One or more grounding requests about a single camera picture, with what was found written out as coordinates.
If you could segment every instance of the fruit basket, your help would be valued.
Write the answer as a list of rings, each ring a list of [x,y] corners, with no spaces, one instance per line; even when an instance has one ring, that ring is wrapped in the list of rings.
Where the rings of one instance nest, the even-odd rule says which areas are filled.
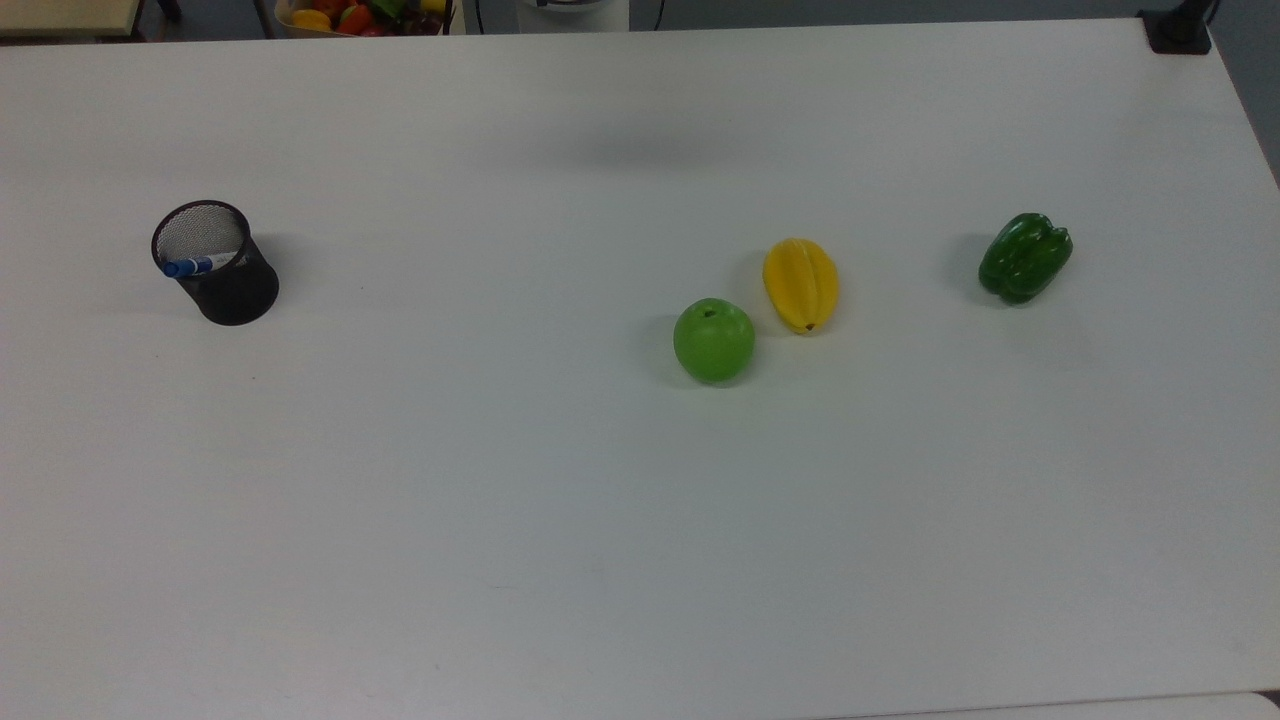
[[[460,0],[276,0],[275,19],[289,37],[466,33]]]

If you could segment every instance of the pen holder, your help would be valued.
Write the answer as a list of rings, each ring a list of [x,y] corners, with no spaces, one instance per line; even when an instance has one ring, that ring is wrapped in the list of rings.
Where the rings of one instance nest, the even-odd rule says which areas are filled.
[[[151,237],[151,258],[161,269],[172,261],[224,254],[234,256],[211,272],[174,279],[206,318],[243,325],[271,307],[280,281],[239,210],[216,200],[188,202],[160,220]]]

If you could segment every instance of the blue marker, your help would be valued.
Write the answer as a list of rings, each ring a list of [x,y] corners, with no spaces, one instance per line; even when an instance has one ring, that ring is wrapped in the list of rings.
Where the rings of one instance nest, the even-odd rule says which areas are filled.
[[[201,258],[188,258],[186,260],[173,260],[164,264],[166,278],[186,278],[188,275],[202,275],[221,268],[236,258],[234,252],[219,252]]]

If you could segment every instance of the yellow fruit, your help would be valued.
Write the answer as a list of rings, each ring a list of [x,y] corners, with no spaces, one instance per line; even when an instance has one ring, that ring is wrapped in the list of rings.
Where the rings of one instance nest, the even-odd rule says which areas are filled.
[[[840,295],[836,264],[812,240],[783,240],[764,256],[764,290],[778,316],[805,334],[831,319]]]
[[[306,29],[333,29],[329,15],[320,10],[293,10],[293,24]]]

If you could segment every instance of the red pepper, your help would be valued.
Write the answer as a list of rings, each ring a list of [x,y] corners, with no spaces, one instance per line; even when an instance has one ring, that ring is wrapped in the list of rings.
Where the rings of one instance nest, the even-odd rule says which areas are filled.
[[[347,19],[338,24],[338,32],[343,35],[360,35],[374,24],[374,12],[369,5],[356,5],[347,13]]]

